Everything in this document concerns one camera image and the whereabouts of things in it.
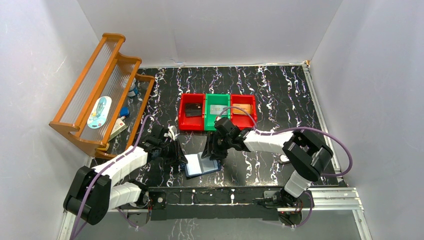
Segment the blue leather card holder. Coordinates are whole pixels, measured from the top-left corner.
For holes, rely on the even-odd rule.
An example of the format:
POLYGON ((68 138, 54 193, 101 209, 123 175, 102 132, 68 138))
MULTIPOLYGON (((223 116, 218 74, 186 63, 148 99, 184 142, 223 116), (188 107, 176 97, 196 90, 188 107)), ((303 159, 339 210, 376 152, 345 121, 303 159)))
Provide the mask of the blue leather card holder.
POLYGON ((202 153, 194 153, 185 155, 187 163, 182 166, 187 178, 195 178, 198 176, 218 172, 222 169, 220 163, 216 159, 210 157, 202 158, 202 153))

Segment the black card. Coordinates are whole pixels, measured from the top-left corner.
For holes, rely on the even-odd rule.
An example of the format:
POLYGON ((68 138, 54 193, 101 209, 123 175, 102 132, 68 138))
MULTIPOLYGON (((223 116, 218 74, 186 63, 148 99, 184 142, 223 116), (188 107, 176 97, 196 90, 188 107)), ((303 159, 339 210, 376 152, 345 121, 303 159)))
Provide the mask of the black card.
POLYGON ((203 114, 202 103, 185 103, 184 114, 186 117, 201 117, 203 114))

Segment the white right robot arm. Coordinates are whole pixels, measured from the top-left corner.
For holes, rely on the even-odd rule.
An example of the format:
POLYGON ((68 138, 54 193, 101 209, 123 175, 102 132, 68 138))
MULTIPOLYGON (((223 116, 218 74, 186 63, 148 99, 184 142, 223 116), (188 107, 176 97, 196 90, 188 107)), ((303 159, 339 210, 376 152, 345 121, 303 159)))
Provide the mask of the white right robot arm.
POLYGON ((244 152, 268 152, 287 157, 294 172, 281 190, 282 202, 295 207, 311 183, 318 181, 334 155, 331 148, 310 127, 297 127, 284 132, 260 132, 253 127, 240 129, 227 117, 214 124, 207 135, 201 158, 222 160, 229 149, 244 152))

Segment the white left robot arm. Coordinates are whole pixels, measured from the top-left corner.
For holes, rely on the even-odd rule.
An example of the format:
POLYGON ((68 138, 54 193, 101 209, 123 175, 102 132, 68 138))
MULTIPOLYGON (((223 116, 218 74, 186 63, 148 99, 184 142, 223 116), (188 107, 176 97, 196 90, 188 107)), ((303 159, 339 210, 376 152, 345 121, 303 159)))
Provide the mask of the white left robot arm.
POLYGON ((63 208, 88 224, 96 225, 111 209, 126 204, 137 208, 147 206, 150 200, 147 186, 136 180, 118 183, 156 159, 168 161, 171 165, 186 163, 175 131, 175 126, 155 125, 150 133, 137 141, 137 145, 130 146, 115 158, 92 168, 83 166, 78 169, 63 208))

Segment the grey silver card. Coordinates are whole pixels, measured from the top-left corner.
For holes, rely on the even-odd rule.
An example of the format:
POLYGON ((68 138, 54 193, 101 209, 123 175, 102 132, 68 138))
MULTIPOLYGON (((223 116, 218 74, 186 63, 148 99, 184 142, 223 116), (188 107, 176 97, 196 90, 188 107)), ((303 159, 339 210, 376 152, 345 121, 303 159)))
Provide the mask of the grey silver card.
POLYGON ((224 110, 224 109, 226 109, 228 106, 226 106, 226 105, 220 105, 220 104, 211 104, 210 106, 209 106, 209 113, 211 114, 211 115, 220 115, 222 112, 224 112, 223 114, 224 115, 227 115, 228 114, 228 111, 227 110, 224 110))

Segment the orange card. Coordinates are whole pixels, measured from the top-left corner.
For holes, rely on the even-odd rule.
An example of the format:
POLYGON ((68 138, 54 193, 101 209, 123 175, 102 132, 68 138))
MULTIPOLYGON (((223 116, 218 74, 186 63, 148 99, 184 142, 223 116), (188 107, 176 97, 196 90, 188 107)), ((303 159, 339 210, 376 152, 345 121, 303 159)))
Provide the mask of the orange card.
POLYGON ((235 115, 250 115, 252 112, 252 105, 247 103, 234 103, 232 113, 235 115))

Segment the left red plastic bin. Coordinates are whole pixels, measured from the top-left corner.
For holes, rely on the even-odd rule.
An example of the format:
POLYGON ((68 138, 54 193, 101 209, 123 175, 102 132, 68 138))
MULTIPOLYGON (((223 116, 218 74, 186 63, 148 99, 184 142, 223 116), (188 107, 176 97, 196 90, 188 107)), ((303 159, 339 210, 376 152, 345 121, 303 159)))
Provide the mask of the left red plastic bin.
POLYGON ((204 93, 183 93, 178 110, 178 127, 181 131, 204 131, 204 93))

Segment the red plastic bin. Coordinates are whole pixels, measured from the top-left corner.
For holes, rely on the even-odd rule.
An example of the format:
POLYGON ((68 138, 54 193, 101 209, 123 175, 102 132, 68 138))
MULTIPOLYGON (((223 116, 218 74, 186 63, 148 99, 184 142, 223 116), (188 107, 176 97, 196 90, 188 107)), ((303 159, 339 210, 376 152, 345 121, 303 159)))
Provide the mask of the red plastic bin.
POLYGON ((231 94, 230 119, 239 129, 252 128, 257 123, 256 98, 254 95, 231 94))
POLYGON ((204 93, 183 93, 178 110, 178 127, 181 131, 204 131, 204 93))

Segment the right red plastic bin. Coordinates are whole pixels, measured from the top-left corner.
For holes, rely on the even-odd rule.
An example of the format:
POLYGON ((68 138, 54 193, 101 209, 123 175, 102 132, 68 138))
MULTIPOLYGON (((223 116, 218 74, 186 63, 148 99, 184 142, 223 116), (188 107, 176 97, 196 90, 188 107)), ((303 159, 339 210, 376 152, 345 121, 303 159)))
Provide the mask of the right red plastic bin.
POLYGON ((257 123, 256 98, 254 95, 231 94, 230 119, 239 129, 252 128, 257 123))

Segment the green plastic bin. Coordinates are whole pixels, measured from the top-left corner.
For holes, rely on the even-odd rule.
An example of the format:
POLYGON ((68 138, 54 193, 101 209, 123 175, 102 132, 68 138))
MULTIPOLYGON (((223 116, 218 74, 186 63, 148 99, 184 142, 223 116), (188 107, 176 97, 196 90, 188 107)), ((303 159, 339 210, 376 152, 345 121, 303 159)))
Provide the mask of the green plastic bin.
POLYGON ((204 104, 204 130, 215 131, 216 118, 221 112, 230 106, 231 98, 229 94, 207 93, 204 104))

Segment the white red box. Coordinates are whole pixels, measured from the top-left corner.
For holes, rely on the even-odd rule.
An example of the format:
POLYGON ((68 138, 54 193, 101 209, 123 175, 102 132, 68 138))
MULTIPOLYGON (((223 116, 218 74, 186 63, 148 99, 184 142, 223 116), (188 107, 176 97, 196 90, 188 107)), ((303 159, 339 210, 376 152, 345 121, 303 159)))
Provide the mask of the white red box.
POLYGON ((118 118, 115 121, 115 124, 112 128, 112 131, 109 135, 108 140, 112 140, 113 138, 115 138, 117 135, 119 135, 120 133, 122 133, 124 130, 126 130, 128 128, 128 126, 124 123, 124 121, 121 118, 118 118))

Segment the blue capped tube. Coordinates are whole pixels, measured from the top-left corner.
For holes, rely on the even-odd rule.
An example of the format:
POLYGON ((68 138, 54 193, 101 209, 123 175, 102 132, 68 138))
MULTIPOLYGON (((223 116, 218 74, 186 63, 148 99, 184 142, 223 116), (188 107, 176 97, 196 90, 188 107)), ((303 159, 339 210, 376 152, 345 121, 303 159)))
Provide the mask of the blue capped tube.
POLYGON ((128 107, 122 107, 120 112, 119 112, 119 118, 123 121, 129 115, 130 115, 129 108, 128 107))

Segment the small white pink object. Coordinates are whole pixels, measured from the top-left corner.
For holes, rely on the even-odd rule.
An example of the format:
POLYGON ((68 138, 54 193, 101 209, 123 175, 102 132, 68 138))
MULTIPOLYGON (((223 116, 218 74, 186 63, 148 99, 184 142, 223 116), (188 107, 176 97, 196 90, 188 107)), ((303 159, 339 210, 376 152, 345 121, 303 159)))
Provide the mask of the small white pink object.
POLYGON ((290 162, 290 160, 287 158, 287 156, 286 156, 286 155, 281 155, 281 156, 279 157, 278 162, 279 162, 280 164, 284 165, 284 164, 288 164, 288 163, 290 162))

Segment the white blue bottle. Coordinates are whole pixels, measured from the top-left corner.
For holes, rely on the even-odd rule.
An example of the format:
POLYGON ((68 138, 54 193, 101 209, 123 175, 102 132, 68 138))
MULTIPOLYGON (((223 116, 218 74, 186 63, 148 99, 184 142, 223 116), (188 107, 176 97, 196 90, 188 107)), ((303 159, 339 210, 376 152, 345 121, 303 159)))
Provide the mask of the white blue bottle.
POLYGON ((137 88, 137 80, 134 78, 131 82, 127 96, 132 98, 132 97, 136 97, 138 94, 139 94, 139 91, 138 91, 138 88, 137 88))

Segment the orange wooden rack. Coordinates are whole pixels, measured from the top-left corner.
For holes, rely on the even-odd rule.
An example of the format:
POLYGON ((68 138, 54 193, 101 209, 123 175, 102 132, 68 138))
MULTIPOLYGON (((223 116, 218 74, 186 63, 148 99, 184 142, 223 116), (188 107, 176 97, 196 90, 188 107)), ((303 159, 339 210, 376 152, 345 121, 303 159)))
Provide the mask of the orange wooden rack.
POLYGON ((51 128, 90 157, 115 157, 115 154, 107 152, 109 138, 135 80, 137 83, 147 83, 147 88, 141 106, 132 112, 135 116, 134 125, 130 128, 129 139, 124 147, 127 149, 132 145, 155 84, 153 76, 138 73, 141 58, 120 53, 125 40, 125 36, 119 33, 102 35, 59 111, 49 123, 51 128), (96 101, 101 97, 110 97, 111 106, 105 123, 92 129, 87 122, 96 101))

